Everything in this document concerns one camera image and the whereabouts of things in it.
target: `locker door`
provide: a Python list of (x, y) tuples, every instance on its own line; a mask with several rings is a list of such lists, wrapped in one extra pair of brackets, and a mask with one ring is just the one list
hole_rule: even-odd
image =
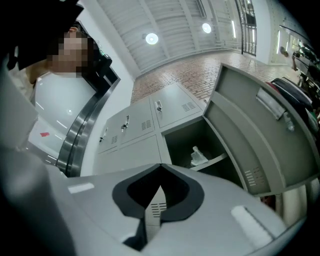
[(120, 140), (121, 126), (125, 119), (124, 111), (121, 111), (110, 117), (104, 128), (103, 140), (98, 147), (98, 153), (115, 148)]
[(119, 150), (120, 170), (161, 163), (157, 137), (151, 136)]
[(176, 84), (151, 95), (160, 128), (201, 111), (200, 107)]
[(114, 173), (120, 169), (119, 151), (102, 152), (95, 158), (93, 175)]
[(149, 97), (143, 98), (128, 107), (126, 114), (127, 116), (123, 119), (123, 123), (125, 124), (128, 118), (129, 124), (121, 133), (121, 144), (127, 143), (155, 130)]

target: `ventilation slot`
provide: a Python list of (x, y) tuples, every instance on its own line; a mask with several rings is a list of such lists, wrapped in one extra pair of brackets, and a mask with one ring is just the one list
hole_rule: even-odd
[(253, 171), (247, 170), (244, 174), (249, 186), (256, 186), (258, 184), (265, 183), (264, 176), (262, 175), (259, 167), (254, 168)]
[(142, 131), (151, 127), (151, 120), (145, 121), (141, 124)]
[(187, 104), (183, 104), (183, 105), (182, 105), (182, 108), (183, 108), (183, 110), (184, 110), (185, 112), (187, 112), (187, 111), (190, 110), (190, 108), (187, 106)]
[(160, 218), (160, 213), (165, 211), (166, 209), (167, 204), (165, 202), (151, 204), (152, 216), (155, 218)]
[(114, 144), (118, 141), (118, 135), (116, 136), (113, 136), (112, 139), (111, 139), (111, 144)]
[(187, 103), (187, 105), (191, 110), (196, 108), (196, 106), (192, 102)]

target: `floor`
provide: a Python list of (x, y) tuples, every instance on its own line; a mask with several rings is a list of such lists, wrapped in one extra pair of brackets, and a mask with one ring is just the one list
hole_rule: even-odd
[(182, 84), (199, 100), (207, 100), (221, 63), (241, 69), (264, 82), (281, 77), (298, 82), (298, 74), (289, 66), (266, 65), (249, 55), (233, 51), (212, 52), (177, 60), (138, 77), (133, 86), (131, 103), (175, 82)]

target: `white ceiling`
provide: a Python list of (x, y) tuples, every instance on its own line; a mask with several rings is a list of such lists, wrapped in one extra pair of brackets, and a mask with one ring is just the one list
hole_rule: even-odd
[[(234, 0), (202, 0), (206, 17), (201, 16), (196, 0), (97, 2), (141, 74), (184, 56), (234, 45), (232, 42), (236, 41), (231, 25), (231, 20), (239, 21)], [(203, 31), (203, 23), (211, 25), (211, 33)], [(157, 44), (150, 45), (143, 39), (149, 33), (158, 35)]]

